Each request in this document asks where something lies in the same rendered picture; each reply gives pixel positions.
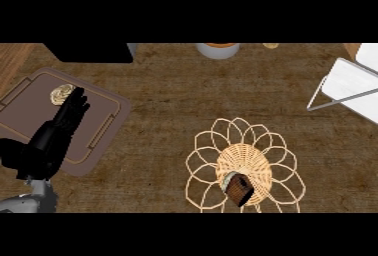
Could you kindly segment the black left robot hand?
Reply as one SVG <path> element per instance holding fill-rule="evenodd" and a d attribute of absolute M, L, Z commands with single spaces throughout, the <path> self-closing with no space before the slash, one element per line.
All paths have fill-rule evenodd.
<path fill-rule="evenodd" d="M 76 87 L 26 144 L 0 138 L 0 164 L 17 171 L 19 180 L 48 180 L 56 174 L 88 108 L 84 89 Z"/>

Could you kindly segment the brown placemat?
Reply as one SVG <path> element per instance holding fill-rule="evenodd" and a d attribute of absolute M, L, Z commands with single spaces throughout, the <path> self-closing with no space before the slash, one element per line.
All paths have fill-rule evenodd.
<path fill-rule="evenodd" d="M 38 69 L 0 98 L 0 138 L 26 143 L 41 124 L 59 110 L 50 93 L 62 85 L 84 89 L 90 108 L 75 134 L 60 169 L 72 176 L 85 175 L 101 157 L 129 113 L 128 100 L 51 68 Z"/>

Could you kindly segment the pale yellow tomato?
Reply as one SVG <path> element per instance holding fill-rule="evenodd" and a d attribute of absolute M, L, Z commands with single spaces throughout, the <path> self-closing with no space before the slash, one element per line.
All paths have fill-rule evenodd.
<path fill-rule="evenodd" d="M 50 92 L 50 102 L 54 106 L 60 106 L 70 95 L 75 86 L 72 84 L 63 84 Z"/>

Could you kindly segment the white tiered shelf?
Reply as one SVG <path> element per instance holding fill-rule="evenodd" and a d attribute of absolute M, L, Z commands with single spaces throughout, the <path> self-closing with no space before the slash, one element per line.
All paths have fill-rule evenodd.
<path fill-rule="evenodd" d="M 355 61 L 338 58 L 305 109 L 344 105 L 378 125 L 378 43 L 361 43 Z"/>

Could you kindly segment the black appliance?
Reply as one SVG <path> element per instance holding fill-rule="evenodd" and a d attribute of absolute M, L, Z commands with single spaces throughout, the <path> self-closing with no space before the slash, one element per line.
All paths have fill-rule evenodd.
<path fill-rule="evenodd" d="M 62 62 L 132 62 L 132 54 L 125 43 L 45 43 L 44 46 Z"/>

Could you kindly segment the wicker flower-shaped basket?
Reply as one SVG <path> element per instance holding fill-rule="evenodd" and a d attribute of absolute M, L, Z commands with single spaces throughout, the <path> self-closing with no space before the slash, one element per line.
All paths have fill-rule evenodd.
<path fill-rule="evenodd" d="M 193 137 L 184 160 L 184 198 L 199 212 L 298 213 L 307 188 L 282 135 L 245 119 L 218 118 Z M 237 207 L 221 191 L 224 176 L 242 173 L 253 194 Z"/>

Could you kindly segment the brown cupcake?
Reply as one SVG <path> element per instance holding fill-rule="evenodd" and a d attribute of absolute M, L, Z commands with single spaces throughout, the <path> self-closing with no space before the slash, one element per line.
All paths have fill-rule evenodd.
<path fill-rule="evenodd" d="M 231 171 L 224 176 L 221 182 L 221 191 L 227 195 L 234 205 L 242 207 L 253 194 L 253 187 L 248 177 L 242 173 Z"/>

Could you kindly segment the grey pot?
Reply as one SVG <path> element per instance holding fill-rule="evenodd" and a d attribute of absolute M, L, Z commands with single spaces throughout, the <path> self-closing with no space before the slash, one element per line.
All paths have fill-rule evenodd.
<path fill-rule="evenodd" d="M 239 51 L 239 43 L 227 44 L 211 44 L 211 43 L 197 43 L 196 49 L 199 53 L 209 59 L 227 59 Z"/>

